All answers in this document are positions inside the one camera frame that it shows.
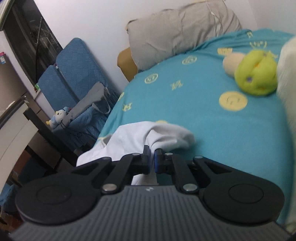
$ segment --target white cloth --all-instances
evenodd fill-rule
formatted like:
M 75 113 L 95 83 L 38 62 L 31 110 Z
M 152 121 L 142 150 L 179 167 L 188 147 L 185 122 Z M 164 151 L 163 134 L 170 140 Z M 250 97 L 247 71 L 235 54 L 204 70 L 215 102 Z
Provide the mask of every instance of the white cloth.
M 156 149 L 161 148 L 166 152 L 177 148 L 187 149 L 195 142 L 190 131 L 177 125 L 150 121 L 122 125 L 113 135 L 106 136 L 91 150 L 79 156 L 77 166 L 105 156 L 118 161 L 127 154 L 143 153 L 144 145 L 150 147 L 153 158 Z M 157 185 L 154 168 L 149 175 L 134 176 L 132 185 Z
M 294 160 L 296 160 L 296 37 L 281 49 L 277 67 L 277 94 L 285 105 L 287 119 L 293 136 Z M 294 183 L 287 223 L 296 222 L 296 165 L 294 165 Z

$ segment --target blue folding mat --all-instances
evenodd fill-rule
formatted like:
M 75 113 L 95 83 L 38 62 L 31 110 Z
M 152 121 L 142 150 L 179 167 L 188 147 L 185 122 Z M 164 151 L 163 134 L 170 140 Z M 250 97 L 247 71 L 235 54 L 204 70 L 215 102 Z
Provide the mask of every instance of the blue folding mat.
M 108 83 L 85 43 L 74 38 L 57 56 L 56 65 L 49 66 L 43 73 L 38 85 L 52 108 L 57 111 L 65 106 L 73 108 L 97 82 L 108 88 L 110 96 L 107 97 L 108 103 L 101 101 L 96 105 L 100 109 L 108 109 L 108 104 L 113 108 L 118 93 Z M 97 139 L 107 117 L 89 107 L 69 126 L 58 126 L 53 133 L 71 150 L 75 150 L 90 139 Z

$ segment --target white plush toy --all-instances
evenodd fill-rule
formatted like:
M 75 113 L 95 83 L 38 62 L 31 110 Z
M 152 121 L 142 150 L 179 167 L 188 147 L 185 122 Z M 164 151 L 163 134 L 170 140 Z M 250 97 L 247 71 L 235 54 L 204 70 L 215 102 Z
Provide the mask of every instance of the white plush toy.
M 68 107 L 64 107 L 64 109 L 56 111 L 55 115 L 46 122 L 47 125 L 50 126 L 51 129 L 56 128 L 59 124 L 61 124 L 62 120 L 69 113 L 70 109 Z

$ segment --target blue bedsheet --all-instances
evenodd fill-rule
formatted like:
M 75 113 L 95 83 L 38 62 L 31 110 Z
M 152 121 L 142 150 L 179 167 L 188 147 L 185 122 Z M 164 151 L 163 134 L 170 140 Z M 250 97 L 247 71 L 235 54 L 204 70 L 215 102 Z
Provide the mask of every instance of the blue bedsheet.
M 184 126 L 197 140 L 191 150 L 180 151 L 185 158 L 203 155 L 276 183 L 285 195 L 278 220 L 283 223 L 294 163 L 285 110 L 275 93 L 267 97 L 242 93 L 234 79 L 226 75 L 221 54 L 230 48 L 243 53 L 264 49 L 278 61 L 281 47 L 291 37 L 269 29 L 242 30 L 209 40 L 137 74 L 115 105 L 100 137 L 114 133 L 120 125 L 139 121 L 163 120 Z M 222 95 L 229 91 L 236 93 Z

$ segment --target black cable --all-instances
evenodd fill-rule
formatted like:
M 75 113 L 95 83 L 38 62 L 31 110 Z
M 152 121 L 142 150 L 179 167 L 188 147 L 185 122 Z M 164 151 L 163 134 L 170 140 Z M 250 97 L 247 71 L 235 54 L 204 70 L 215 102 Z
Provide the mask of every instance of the black cable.
M 80 143 L 81 143 L 83 146 L 85 146 L 86 144 L 84 144 L 84 143 L 79 139 L 79 138 L 82 137 L 83 134 L 85 134 L 85 135 L 89 135 L 89 136 L 92 137 L 94 140 L 97 139 L 97 138 L 95 138 L 93 135 L 91 135 L 91 134 L 89 134 L 89 133 L 76 131 L 76 130 L 73 130 L 73 129 L 71 129 L 71 128 L 65 126 L 65 124 L 63 123 L 63 121 L 61 121 L 61 127 L 62 127 L 66 132 L 68 132 L 69 134 L 71 134 L 71 135 L 77 137 L 78 140 L 80 141 Z
M 40 24 L 39 24 L 39 29 L 38 29 L 38 34 L 37 34 L 37 42 L 36 42 L 36 57 L 35 57 L 35 81 L 36 84 L 38 83 L 38 74 L 37 74 L 37 68 L 38 68 L 38 48 L 39 48 L 39 39 L 40 39 L 40 32 L 41 32 L 41 25 L 42 25 L 43 18 L 40 18 Z

